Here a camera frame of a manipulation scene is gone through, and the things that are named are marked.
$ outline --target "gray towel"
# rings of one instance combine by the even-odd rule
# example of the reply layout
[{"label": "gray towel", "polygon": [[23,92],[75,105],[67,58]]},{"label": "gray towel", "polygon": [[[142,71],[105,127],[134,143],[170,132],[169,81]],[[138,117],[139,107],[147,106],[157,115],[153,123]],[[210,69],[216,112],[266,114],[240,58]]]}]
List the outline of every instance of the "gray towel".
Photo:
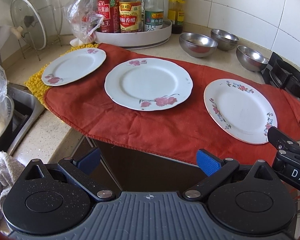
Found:
[{"label": "gray towel", "polygon": [[2,204],[24,168],[19,161],[5,152],[0,152],[0,220],[3,219]]}]

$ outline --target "gray ribbed panel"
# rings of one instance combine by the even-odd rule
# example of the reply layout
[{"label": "gray ribbed panel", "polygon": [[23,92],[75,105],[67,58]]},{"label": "gray ribbed panel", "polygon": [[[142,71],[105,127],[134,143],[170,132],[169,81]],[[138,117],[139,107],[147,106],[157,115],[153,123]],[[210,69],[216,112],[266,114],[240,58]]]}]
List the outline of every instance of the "gray ribbed panel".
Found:
[{"label": "gray ribbed panel", "polygon": [[287,240],[284,234],[244,237],[226,231],[210,219],[200,203],[176,192],[122,192],[120,198],[98,203],[79,226],[55,236],[10,234],[17,240]]}]

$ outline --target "red label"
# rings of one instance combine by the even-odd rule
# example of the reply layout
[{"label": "red label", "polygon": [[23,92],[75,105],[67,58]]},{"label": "red label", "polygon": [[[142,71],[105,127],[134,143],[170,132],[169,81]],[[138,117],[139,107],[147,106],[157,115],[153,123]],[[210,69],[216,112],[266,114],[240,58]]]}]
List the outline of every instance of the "red label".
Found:
[{"label": "red label", "polygon": [[131,16],[131,15],[120,16],[120,24],[125,28],[135,25],[136,21],[137,21],[136,16]]},{"label": "red label", "polygon": [[98,0],[98,13],[105,17],[100,26],[101,32],[120,32],[119,0]]}]

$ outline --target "metal screw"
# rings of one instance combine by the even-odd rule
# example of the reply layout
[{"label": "metal screw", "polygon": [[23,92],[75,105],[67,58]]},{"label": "metal screw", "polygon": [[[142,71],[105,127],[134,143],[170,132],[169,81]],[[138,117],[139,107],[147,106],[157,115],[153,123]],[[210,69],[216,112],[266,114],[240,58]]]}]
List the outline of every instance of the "metal screw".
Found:
[{"label": "metal screw", "polygon": [[188,191],[186,191],[185,195],[188,198],[196,198],[196,197],[200,197],[201,193],[197,190],[188,190]]},{"label": "metal screw", "polygon": [[98,193],[97,193],[97,196],[99,198],[109,198],[113,195],[112,191],[111,190],[100,190]]}]

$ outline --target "red cloth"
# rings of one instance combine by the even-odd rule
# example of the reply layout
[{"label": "red cloth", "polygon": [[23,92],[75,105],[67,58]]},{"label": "red cloth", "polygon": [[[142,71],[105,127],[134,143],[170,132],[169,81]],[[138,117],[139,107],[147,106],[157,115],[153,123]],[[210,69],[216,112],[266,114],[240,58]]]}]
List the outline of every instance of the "red cloth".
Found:
[{"label": "red cloth", "polygon": [[168,59],[186,69],[194,83],[192,93],[184,103],[154,112],[119,106],[105,92],[106,75],[122,62],[149,56],[108,44],[101,44],[99,48],[107,55],[100,68],[76,82],[51,88],[44,97],[50,111],[86,136],[193,164],[196,164],[196,152],[200,148],[221,159],[235,158],[242,164],[253,164],[258,159],[272,164],[276,149],[270,143],[252,145],[239,141],[210,117],[203,101],[204,89],[216,79],[229,78],[260,91],[276,113],[278,128],[294,140],[300,140],[300,104],[284,91],[219,69],[179,60]]}]

